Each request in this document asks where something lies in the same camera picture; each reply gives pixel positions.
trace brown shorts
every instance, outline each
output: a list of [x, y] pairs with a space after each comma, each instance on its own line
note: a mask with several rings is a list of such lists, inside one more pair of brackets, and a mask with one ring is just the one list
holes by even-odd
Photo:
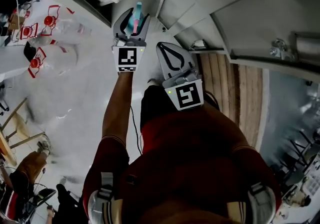
[[34, 184], [43, 167], [46, 165], [44, 156], [38, 152], [28, 154], [16, 170], [25, 173], [31, 184]]

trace person's hand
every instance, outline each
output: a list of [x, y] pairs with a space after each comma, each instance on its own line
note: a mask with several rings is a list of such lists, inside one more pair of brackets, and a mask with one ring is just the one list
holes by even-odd
[[51, 218], [53, 218], [54, 217], [54, 208], [50, 205], [50, 206], [48, 206], [47, 208], [47, 212], [48, 212], [48, 217], [51, 217]]

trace large water bottle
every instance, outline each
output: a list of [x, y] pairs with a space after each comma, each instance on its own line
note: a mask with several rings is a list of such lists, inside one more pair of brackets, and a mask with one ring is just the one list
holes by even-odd
[[69, 72], [76, 64], [77, 53], [72, 45], [46, 45], [38, 47], [28, 71], [33, 78], [51, 78]]
[[50, 6], [43, 21], [41, 36], [69, 44], [83, 43], [91, 35], [91, 29], [75, 20], [73, 12], [59, 5]]

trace person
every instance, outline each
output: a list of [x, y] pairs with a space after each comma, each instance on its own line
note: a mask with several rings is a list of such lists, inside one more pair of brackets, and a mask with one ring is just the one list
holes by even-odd
[[46, 224], [77, 223], [88, 224], [88, 218], [83, 207], [83, 198], [77, 202], [62, 184], [56, 185], [58, 191], [59, 208], [55, 212], [52, 206], [47, 207], [48, 216]]
[[143, 154], [128, 164], [132, 81], [118, 76], [84, 182], [91, 223], [269, 223], [281, 193], [260, 154], [217, 108], [179, 112], [155, 80], [141, 102]]
[[5, 202], [3, 199], [1, 200], [1, 211], [8, 214], [8, 219], [17, 220], [21, 217], [24, 204], [34, 195], [34, 183], [47, 163], [46, 159], [51, 150], [48, 137], [44, 135], [43, 139], [37, 143], [37, 146], [38, 150], [27, 155], [10, 175], [8, 175], [4, 162], [1, 160], [0, 170], [4, 183], [8, 186], [5, 191], [11, 197], [9, 205], [3, 205]]

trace black pants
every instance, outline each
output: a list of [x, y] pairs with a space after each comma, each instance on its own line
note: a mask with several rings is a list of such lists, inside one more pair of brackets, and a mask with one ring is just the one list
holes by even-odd
[[[205, 101], [219, 110], [219, 106], [209, 95], [204, 93], [203, 96]], [[173, 112], [177, 112], [177, 109], [165, 89], [160, 86], [149, 86], [141, 101], [140, 130], [153, 118]]]

